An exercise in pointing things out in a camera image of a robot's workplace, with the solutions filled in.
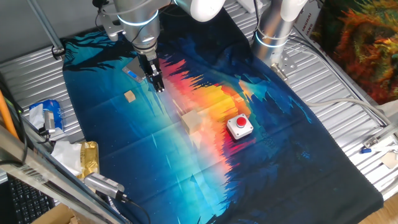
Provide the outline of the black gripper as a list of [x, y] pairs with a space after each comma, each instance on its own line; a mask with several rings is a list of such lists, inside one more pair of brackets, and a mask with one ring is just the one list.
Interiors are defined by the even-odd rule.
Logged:
[[155, 91], [161, 93], [165, 90], [162, 71], [160, 69], [159, 59], [155, 50], [139, 52], [138, 54], [140, 66], [146, 77], [154, 86]]

